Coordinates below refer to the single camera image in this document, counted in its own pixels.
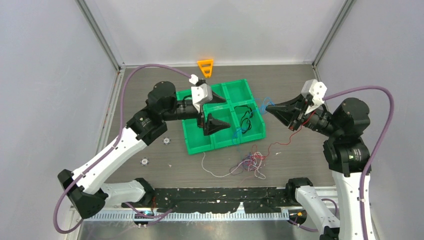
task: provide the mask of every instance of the tangled wires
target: tangled wires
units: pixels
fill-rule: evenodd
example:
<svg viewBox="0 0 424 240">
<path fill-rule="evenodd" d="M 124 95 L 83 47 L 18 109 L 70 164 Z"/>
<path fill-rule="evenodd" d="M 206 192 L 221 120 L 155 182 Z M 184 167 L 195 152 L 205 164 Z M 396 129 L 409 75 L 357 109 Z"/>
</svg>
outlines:
<svg viewBox="0 0 424 240">
<path fill-rule="evenodd" d="M 266 179 L 267 177 L 261 173 L 260 169 L 265 167 L 265 157 L 262 155 L 262 153 L 260 152 L 255 152 L 255 153 L 251 153 L 249 152 L 249 154 L 243 158 L 243 160 L 241 161 L 241 164 L 237 164 L 235 166 L 233 166 L 232 168 L 229 169 L 229 172 L 231 175 L 239 175 L 241 173 L 243 173 L 244 171 L 254 171 L 254 176 L 256 178 L 259 179 Z M 241 167 L 241 171 L 238 173 L 234 173 L 238 168 Z"/>
</svg>

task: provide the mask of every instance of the circular mount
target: circular mount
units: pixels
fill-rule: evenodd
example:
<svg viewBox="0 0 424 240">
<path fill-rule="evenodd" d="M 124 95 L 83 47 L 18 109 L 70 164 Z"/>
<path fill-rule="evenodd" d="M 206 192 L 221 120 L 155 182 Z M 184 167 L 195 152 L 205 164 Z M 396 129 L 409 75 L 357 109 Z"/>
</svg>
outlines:
<svg viewBox="0 0 424 240">
<path fill-rule="evenodd" d="M 163 138 L 163 144 L 168 145 L 171 143 L 171 139 L 169 137 Z"/>
<path fill-rule="evenodd" d="M 146 166 L 149 164 L 149 159 L 147 157 L 143 157 L 143 159 L 140 161 L 140 164 L 143 166 Z"/>
</svg>

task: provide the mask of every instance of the white wire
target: white wire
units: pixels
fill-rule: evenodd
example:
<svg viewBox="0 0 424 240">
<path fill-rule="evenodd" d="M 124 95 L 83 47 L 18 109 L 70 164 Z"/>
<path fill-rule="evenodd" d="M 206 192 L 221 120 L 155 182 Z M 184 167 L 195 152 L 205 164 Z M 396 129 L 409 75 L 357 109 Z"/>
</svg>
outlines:
<svg viewBox="0 0 424 240">
<path fill-rule="evenodd" d="M 259 156 L 260 157 L 260 161 L 259 161 L 259 164 L 258 164 L 258 166 L 256 166 L 256 164 L 254 165 L 254 167 L 255 167 L 255 170 L 254 170 L 254 176 L 256 177 L 256 178 L 259 178 L 259 179 L 262 179 L 262 180 L 264 180 L 264 179 L 266 179 L 267 178 L 267 176 L 265 176 L 263 173 L 261 173 L 260 171 L 259 171 L 259 169 L 261 169 L 261 168 L 263 168 L 265 165 L 263 165 L 262 166 L 262 160 L 263 160 L 263 155 L 262 155 L 262 153 L 260 153 L 260 152 L 255 152 L 254 154 L 253 154 L 253 159 L 255 159 L 255 163 L 256 163 L 256 156 Z"/>
<path fill-rule="evenodd" d="M 201 159 L 201 168 L 203 169 L 203 170 L 205 170 L 206 172 L 208 172 L 208 173 L 210 173 L 212 176 L 214 176 L 214 177 L 216 177 L 216 178 L 224 178 L 224 177 L 226 177 L 226 176 L 229 176 L 229 175 L 231 175 L 232 173 L 234 173 L 239 167 L 240 167 L 240 165 L 242 165 L 244 162 L 248 162 L 248 161 L 253 161 L 254 160 L 254 164 L 253 164 L 253 168 L 254 168 L 254 176 L 256 177 L 256 178 L 259 178 L 259 179 L 262 179 L 262 180 L 264 180 L 264 179 L 266 179 L 267 178 L 267 176 L 265 176 L 262 172 L 260 172 L 259 171 L 259 169 L 261 169 L 261 168 L 263 168 L 265 165 L 262 165 L 262 160 L 263 160 L 263 155 L 262 155 L 262 153 L 260 153 L 260 152 L 255 152 L 253 155 L 253 159 L 246 159 L 246 160 L 244 160 L 244 161 L 242 161 L 242 162 L 240 162 L 238 165 L 237 165 L 237 167 L 236 168 L 234 168 L 230 173 L 227 173 L 227 174 L 225 174 L 225 175 L 223 175 L 223 176 L 217 176 L 217 175 L 215 175 L 213 172 L 211 172 L 211 171 L 209 171 L 209 170 L 207 170 L 204 166 L 203 166 L 203 161 L 205 160 L 205 157 L 206 157 L 206 153 L 205 152 L 203 152 L 203 158 Z M 256 164 L 257 164 L 257 159 L 256 159 L 256 156 L 259 156 L 259 157 L 261 157 L 260 158 L 260 161 L 259 161 L 259 164 L 258 164 L 258 166 L 256 166 Z"/>
<path fill-rule="evenodd" d="M 206 153 L 205 153 L 205 152 L 203 152 L 203 158 L 201 159 L 201 168 L 202 168 L 203 170 L 205 170 L 206 172 L 208 172 L 208 173 L 212 174 L 212 176 L 214 176 L 214 177 L 216 177 L 216 178 L 224 178 L 224 177 L 226 177 L 226 176 L 228 176 L 228 175 L 231 175 L 231 174 L 232 174 L 232 173 L 234 173 L 234 172 L 235 172 L 235 171 L 236 171 L 236 170 L 240 167 L 240 165 L 242 165 L 244 162 L 246 162 L 246 161 L 250 161 L 250 159 L 244 160 L 244 161 L 240 162 L 240 163 L 237 165 L 237 167 L 236 167 L 236 168 L 234 168 L 234 170 L 232 170 L 230 173 L 225 174 L 224 176 L 217 176 L 217 175 L 213 174 L 211 171 L 206 170 L 206 168 L 203 166 L 203 160 L 205 160 L 205 157 L 206 157 Z"/>
</svg>

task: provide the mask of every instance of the gray floor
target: gray floor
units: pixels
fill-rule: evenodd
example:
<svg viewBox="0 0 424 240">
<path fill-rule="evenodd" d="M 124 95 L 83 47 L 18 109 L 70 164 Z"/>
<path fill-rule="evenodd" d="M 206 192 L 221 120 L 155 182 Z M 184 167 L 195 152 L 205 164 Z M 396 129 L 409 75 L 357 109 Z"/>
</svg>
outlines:
<svg viewBox="0 0 424 240">
<path fill-rule="evenodd" d="M 202 76 L 198 67 L 182 67 L 187 73 Z M 125 71 L 125 77 L 131 72 Z M 300 94 L 306 80 L 313 79 L 310 65 L 263 65 L 263 66 L 218 66 L 213 68 L 209 84 L 247 79 L 255 98 L 270 97 L 274 103 L 291 100 Z M 143 108 L 147 94 L 159 81 L 170 81 L 177 91 L 190 88 L 185 77 L 166 69 L 148 68 L 135 74 L 128 84 L 124 101 L 124 120 Z M 118 134 L 119 107 L 109 134 L 109 141 Z M 270 143 L 286 143 L 292 134 L 284 125 L 270 114 L 263 116 L 266 124 L 265 139 L 240 145 L 243 153 L 248 153 L 253 144 L 258 151 L 266 154 Z M 315 186 L 332 186 L 334 181 L 323 156 L 322 144 L 326 139 L 309 129 L 303 129 L 292 138 L 288 146 L 273 145 L 266 166 L 261 172 L 266 179 L 258 179 L 253 172 L 244 172 L 236 176 L 217 178 L 205 172 L 201 167 L 202 153 L 188 155 L 180 121 L 168 122 L 168 132 L 163 136 L 171 139 L 171 144 L 164 145 L 162 138 L 157 139 L 144 151 L 137 153 L 123 164 L 109 179 L 109 183 L 128 182 L 135 178 L 145 178 L 154 188 L 188 188 L 188 187 L 282 187 L 287 180 L 295 177 L 308 177 Z M 142 166 L 143 157 L 150 159 L 147 166 Z M 240 154 L 235 146 L 206 152 L 204 167 L 215 175 L 225 175 L 229 168 L 240 161 Z"/>
</svg>

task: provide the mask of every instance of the cable connector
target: cable connector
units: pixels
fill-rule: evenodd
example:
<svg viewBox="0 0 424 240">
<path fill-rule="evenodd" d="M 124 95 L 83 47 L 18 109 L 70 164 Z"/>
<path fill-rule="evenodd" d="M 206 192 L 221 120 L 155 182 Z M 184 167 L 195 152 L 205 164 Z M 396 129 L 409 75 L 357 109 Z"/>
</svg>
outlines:
<svg viewBox="0 0 424 240">
<path fill-rule="evenodd" d="M 312 105 L 309 104 L 305 114 L 311 113 L 312 111 L 324 104 L 323 97 L 326 92 L 327 87 L 323 82 L 320 82 L 316 79 L 311 79 L 305 82 L 301 91 L 302 96 L 306 98 L 307 95 L 311 95 L 313 103 Z"/>
<path fill-rule="evenodd" d="M 192 74 L 191 75 L 191 78 L 189 78 L 188 81 L 190 83 L 192 83 L 193 85 L 196 85 L 198 83 L 198 81 L 199 81 L 199 77 L 196 76 L 196 75 L 194 75 L 194 74 Z"/>
</svg>

